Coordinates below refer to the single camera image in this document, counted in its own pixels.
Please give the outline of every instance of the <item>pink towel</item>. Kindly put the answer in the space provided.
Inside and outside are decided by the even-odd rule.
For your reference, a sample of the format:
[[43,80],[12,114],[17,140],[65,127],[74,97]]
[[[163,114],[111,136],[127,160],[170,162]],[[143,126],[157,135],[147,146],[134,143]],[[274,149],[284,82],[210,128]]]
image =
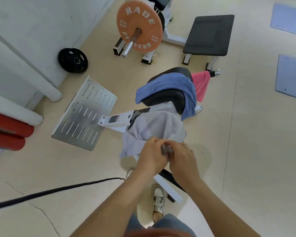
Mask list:
[[202,102],[210,80],[210,74],[208,71],[194,73],[192,74],[192,79],[196,89],[196,99]]

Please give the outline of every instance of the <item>forearm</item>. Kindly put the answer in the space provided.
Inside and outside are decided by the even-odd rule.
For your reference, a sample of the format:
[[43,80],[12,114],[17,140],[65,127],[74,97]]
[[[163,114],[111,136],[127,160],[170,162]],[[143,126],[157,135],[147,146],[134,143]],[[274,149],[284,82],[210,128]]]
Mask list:
[[151,174],[148,172],[133,171],[71,237],[123,236],[130,216],[150,179]]
[[232,212],[202,180],[197,181],[187,193],[202,212],[215,237],[260,236]]

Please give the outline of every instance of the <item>orange weight plate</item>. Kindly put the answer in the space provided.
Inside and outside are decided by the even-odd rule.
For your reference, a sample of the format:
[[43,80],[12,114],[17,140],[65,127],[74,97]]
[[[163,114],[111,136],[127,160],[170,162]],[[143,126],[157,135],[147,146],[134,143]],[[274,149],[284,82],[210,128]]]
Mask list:
[[117,12],[117,28],[128,43],[131,41],[136,28],[141,29],[141,34],[133,45],[133,48],[150,52],[160,45],[163,28],[158,14],[146,3],[131,0],[123,3]]

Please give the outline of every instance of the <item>gray shorts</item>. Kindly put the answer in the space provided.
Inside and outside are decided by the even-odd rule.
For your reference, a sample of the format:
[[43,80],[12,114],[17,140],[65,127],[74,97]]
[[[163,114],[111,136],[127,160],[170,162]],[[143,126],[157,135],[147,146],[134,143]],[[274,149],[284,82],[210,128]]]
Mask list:
[[[183,223],[181,220],[179,220],[177,217],[175,217],[172,214],[166,214],[161,220],[159,220],[157,223],[154,223],[154,225],[149,228],[177,229],[177,230],[187,232],[190,235],[196,237],[196,235],[194,234],[193,230],[190,229],[190,227],[188,227],[185,223]],[[140,224],[136,215],[132,214],[128,222],[128,225],[126,227],[126,232],[131,232],[131,231],[141,230],[141,229],[145,229],[145,227],[143,227]]]

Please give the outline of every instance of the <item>hand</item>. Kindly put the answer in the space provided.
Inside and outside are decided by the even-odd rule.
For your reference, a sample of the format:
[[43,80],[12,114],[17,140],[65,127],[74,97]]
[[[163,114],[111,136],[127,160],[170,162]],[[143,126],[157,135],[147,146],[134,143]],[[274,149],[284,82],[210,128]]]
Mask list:
[[168,155],[161,154],[161,147],[166,141],[155,137],[147,140],[139,155],[136,170],[148,171],[151,177],[159,174],[168,163]]
[[170,170],[175,181],[185,190],[201,181],[194,153],[185,143],[167,141],[173,152],[169,152]]

